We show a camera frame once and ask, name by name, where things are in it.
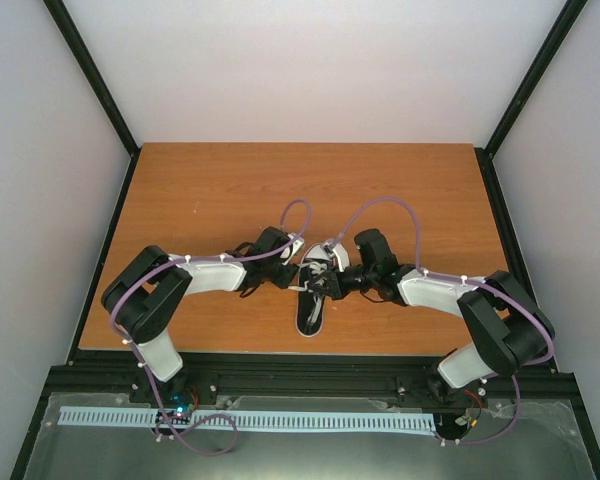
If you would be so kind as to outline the white shoelace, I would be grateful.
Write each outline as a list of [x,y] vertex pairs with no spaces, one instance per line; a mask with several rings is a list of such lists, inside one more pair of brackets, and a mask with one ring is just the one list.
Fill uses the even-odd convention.
[[326,261],[303,261],[297,276],[297,307],[295,324],[305,337],[317,335],[322,328],[325,306],[325,278],[329,266]]

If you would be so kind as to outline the black white canvas sneaker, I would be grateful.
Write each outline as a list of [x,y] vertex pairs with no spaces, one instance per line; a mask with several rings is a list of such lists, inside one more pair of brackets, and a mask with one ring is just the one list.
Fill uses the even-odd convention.
[[316,336],[322,329],[325,299],[335,292],[337,273],[350,265],[349,255],[331,241],[314,244],[304,254],[298,271],[296,329],[304,337]]

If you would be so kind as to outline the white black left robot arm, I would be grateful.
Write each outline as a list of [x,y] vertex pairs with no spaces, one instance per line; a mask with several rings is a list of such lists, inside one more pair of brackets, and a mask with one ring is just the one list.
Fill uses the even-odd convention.
[[168,324],[182,299],[208,292],[247,294],[269,281],[290,285],[298,267],[291,259],[304,246],[297,233],[274,227],[245,243],[246,252],[216,256],[169,255],[156,245],[144,248],[105,289],[101,303],[110,324],[137,354],[139,366],[153,375],[152,388],[166,402],[181,400],[188,378],[168,332]]

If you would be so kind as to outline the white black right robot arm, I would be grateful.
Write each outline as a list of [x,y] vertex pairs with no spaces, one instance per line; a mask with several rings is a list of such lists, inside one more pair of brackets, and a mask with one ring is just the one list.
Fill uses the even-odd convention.
[[333,241],[316,244],[303,256],[297,316],[303,335],[320,331],[325,299],[342,300],[352,292],[370,290],[382,302],[462,319],[470,343],[447,354],[426,378],[430,398],[438,405],[450,404],[474,381],[511,376],[551,355],[555,329],[510,273],[455,277],[402,264],[377,229],[357,234],[354,241],[359,264],[350,263],[347,251]]

